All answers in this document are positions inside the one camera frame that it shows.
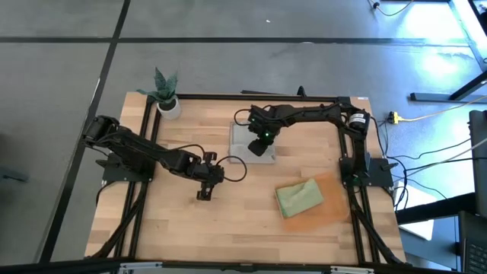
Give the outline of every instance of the gray plate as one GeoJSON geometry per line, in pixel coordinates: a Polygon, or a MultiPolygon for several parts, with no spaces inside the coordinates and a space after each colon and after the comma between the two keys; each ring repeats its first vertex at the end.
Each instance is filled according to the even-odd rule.
{"type": "MultiPolygon", "coordinates": [[[[230,129],[230,155],[242,158],[246,164],[275,163],[274,145],[270,145],[262,156],[257,156],[247,148],[250,142],[257,138],[257,135],[251,133],[246,126],[239,126],[235,123],[231,124],[230,129]]],[[[240,161],[235,158],[230,158],[229,161],[231,163],[240,163],[240,161]]]]}

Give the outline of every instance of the potted plant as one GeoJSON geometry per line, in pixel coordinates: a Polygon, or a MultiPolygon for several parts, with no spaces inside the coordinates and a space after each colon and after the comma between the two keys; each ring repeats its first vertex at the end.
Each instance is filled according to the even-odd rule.
{"type": "Polygon", "coordinates": [[[140,94],[152,96],[158,102],[158,110],[165,119],[176,119],[181,114],[180,102],[176,96],[177,74],[173,74],[167,80],[159,69],[155,68],[156,91],[143,91],[138,89],[140,94]]]}

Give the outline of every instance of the gray concrete floor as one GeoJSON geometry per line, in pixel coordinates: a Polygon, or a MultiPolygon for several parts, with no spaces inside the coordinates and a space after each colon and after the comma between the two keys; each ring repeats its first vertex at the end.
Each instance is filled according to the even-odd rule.
{"type": "MultiPolygon", "coordinates": [[[[123,1],[74,3],[4,0],[0,36],[112,35],[123,1]]],[[[381,7],[394,11],[402,5],[381,7]]],[[[463,37],[446,4],[415,3],[408,11],[386,18],[372,13],[366,0],[132,1],[122,36],[463,37]]],[[[106,51],[106,44],[0,44],[4,91],[0,165],[30,175],[28,183],[0,183],[2,265],[35,260],[106,51]]],[[[378,119],[391,110],[415,117],[452,107],[413,103],[406,97],[415,91],[451,93],[481,72],[468,47],[120,44],[98,113],[118,116],[127,91],[152,88],[155,66],[165,74],[178,71],[178,91],[183,93],[247,89],[294,94],[303,85],[309,95],[369,97],[378,119]]],[[[486,106],[471,105],[417,123],[390,126],[389,155],[418,155],[467,139],[467,115],[474,109],[486,106]]],[[[427,164],[453,154],[448,151],[405,164],[427,164]]],[[[102,170],[94,163],[99,157],[88,151],[83,159],[54,260],[83,257],[100,187],[102,170]]],[[[472,177],[460,176],[471,174],[470,170],[468,162],[445,164],[414,179],[455,196],[473,190],[472,177]]]]}

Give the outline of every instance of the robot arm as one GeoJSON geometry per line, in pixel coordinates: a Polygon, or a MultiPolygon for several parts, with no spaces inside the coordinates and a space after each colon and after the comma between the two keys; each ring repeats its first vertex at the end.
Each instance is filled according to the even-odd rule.
{"type": "Polygon", "coordinates": [[[249,144],[255,155],[262,155],[282,127],[302,122],[330,122],[346,135],[353,144],[352,174],[368,177],[370,155],[367,153],[365,138],[371,115],[350,104],[336,103],[329,106],[293,107],[291,105],[270,106],[269,109],[252,105],[248,117],[248,128],[257,134],[257,139],[249,144]]]}
{"type": "Polygon", "coordinates": [[[128,170],[140,172],[149,159],[158,161],[174,175],[201,182],[202,189],[198,191],[197,199],[209,201],[213,187],[224,179],[223,167],[211,163],[216,160],[216,153],[204,152],[203,161],[198,155],[183,149],[163,148],[121,126],[112,117],[95,117],[82,138],[89,148],[111,150],[128,170]]]}

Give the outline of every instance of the wooden tabletop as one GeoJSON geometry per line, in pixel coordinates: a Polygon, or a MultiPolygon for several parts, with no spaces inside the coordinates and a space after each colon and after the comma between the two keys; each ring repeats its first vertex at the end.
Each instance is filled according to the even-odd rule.
{"type": "MultiPolygon", "coordinates": [[[[352,104],[371,113],[367,98],[352,97],[352,104]]],[[[316,106],[312,102],[245,100],[181,100],[181,117],[161,120],[159,145],[175,148],[200,144],[215,151],[218,158],[228,155],[230,124],[236,110],[249,105],[292,104],[316,106]]],[[[145,96],[126,95],[120,122],[133,132],[140,130],[145,96]]],[[[151,111],[151,134],[155,106],[151,111]]],[[[296,182],[323,172],[336,174],[339,183],[340,147],[336,127],[331,123],[299,123],[283,129],[275,140],[275,164],[248,164],[248,175],[239,183],[218,184],[212,201],[196,200],[200,185],[169,174],[157,164],[149,184],[136,257],[143,260],[186,260],[255,263],[357,264],[350,217],[312,231],[289,232],[283,228],[275,201],[275,186],[296,182]]],[[[380,157],[375,126],[367,139],[369,152],[380,157]]],[[[197,148],[191,152],[201,154],[197,148]]],[[[223,164],[227,177],[238,178],[239,164],[223,164]]],[[[86,255],[98,251],[120,222],[128,183],[116,183],[100,195],[86,255]]],[[[390,197],[377,187],[368,195],[374,227],[386,245],[405,260],[399,229],[390,197]]],[[[128,253],[129,228],[123,254],[128,253]]],[[[365,256],[371,261],[367,233],[362,228],[365,256]]]]}

